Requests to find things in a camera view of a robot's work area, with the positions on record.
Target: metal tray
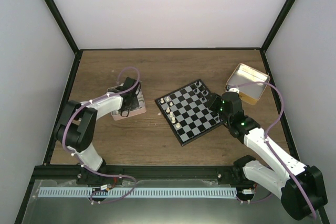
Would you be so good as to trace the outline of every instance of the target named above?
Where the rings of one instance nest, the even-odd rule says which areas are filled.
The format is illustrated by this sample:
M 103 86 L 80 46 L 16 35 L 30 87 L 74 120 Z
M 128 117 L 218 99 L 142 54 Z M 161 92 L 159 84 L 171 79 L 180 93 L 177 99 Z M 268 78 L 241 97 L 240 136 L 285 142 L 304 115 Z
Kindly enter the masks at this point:
M 252 81 L 269 82 L 270 76 L 262 73 L 248 65 L 240 63 L 231 77 L 228 79 L 228 85 L 239 85 Z M 266 84 L 255 84 L 239 88 L 239 94 L 243 101 L 249 104 L 256 104 L 263 94 Z

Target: chess board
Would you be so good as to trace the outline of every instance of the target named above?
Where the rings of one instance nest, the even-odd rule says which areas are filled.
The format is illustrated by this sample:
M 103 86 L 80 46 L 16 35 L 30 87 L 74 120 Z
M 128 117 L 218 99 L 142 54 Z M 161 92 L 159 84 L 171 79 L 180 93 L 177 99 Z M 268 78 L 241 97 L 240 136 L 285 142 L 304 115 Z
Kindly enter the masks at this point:
M 205 106 L 209 93 L 203 81 L 198 79 L 155 100 L 182 146 L 222 124 L 218 114 Z M 175 123 L 172 123 L 167 108 L 173 112 Z

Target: wooden table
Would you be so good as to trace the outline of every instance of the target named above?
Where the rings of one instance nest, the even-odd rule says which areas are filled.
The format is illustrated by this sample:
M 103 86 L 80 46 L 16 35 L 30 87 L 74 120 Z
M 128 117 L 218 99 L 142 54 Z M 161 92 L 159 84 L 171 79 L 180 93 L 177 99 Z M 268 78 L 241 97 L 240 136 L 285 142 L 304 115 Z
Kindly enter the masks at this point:
M 108 164 L 231 165 L 247 154 L 260 160 L 224 126 L 181 147 L 165 118 L 158 115 L 160 111 L 154 103 L 154 99 L 198 78 L 212 92 L 222 94 L 227 79 L 239 63 L 265 72 L 258 50 L 85 51 L 70 99 L 87 101 L 103 95 L 107 88 L 115 85 L 124 67 L 135 66 L 141 73 L 147 112 L 120 121 L 106 115 L 97 121 L 93 145 Z M 136 78 L 131 70 L 126 76 Z M 256 105 L 244 103 L 243 107 L 263 128 L 278 116 L 270 88 Z M 280 123 L 270 131 L 270 137 L 288 151 Z M 51 163 L 75 164 L 77 160 L 57 142 Z

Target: robotic arm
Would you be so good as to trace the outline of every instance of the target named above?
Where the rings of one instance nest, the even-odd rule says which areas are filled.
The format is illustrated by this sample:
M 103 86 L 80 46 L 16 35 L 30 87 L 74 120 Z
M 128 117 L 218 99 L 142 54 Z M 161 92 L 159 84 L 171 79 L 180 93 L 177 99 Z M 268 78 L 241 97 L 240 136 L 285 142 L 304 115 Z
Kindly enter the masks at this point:
M 300 220 L 309 215 L 310 208 L 298 186 L 266 144 L 264 130 L 255 120 L 244 114 L 239 90 L 231 88 L 221 97 L 218 94 L 210 94 L 207 107 L 219 114 L 233 137 L 256 152 L 270 167 L 265 167 L 251 156 L 245 156 L 234 162 L 241 176 L 255 181 L 276 195 L 287 213 L 294 219 Z M 268 144 L 299 181 L 313 208 L 319 209 L 327 204 L 326 189 L 320 170 L 291 157 L 269 137 Z
M 118 112 L 118 114 L 122 114 L 124 111 L 129 112 L 132 110 L 134 100 L 137 100 L 137 95 L 140 93 L 140 83 L 127 93 L 120 95 L 112 94 L 125 91 L 135 85 L 135 83 L 136 80 L 127 77 L 125 83 L 112 88 L 109 90 L 109 96 L 106 96 L 104 99 L 95 103 L 93 103 L 92 100 L 89 102 L 69 101 L 66 104 L 60 120 L 54 130 L 55 139 L 60 142 L 62 141 L 66 125 L 68 124 L 71 116 L 82 105 L 90 103 L 75 117 L 76 123 L 71 123 L 66 135 L 66 147 L 72 151 L 72 156 L 76 155 L 80 159 L 81 163 L 89 167 L 91 170 L 98 171 L 104 163 L 104 160 L 98 155 L 92 144 L 96 120 L 108 113 Z

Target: white wall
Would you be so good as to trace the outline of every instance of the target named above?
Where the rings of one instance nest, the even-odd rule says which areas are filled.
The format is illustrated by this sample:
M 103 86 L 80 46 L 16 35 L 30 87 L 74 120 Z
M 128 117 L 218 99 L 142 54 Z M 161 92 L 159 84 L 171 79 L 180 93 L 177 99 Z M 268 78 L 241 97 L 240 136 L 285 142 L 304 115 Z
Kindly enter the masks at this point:
M 14 223 L 40 165 L 73 53 L 43 0 L 0 0 L 1 223 Z
M 297 0 L 266 53 L 300 158 L 323 172 L 331 223 L 336 223 L 335 17 L 336 0 Z
M 285 0 L 54 0 L 78 47 L 261 47 Z

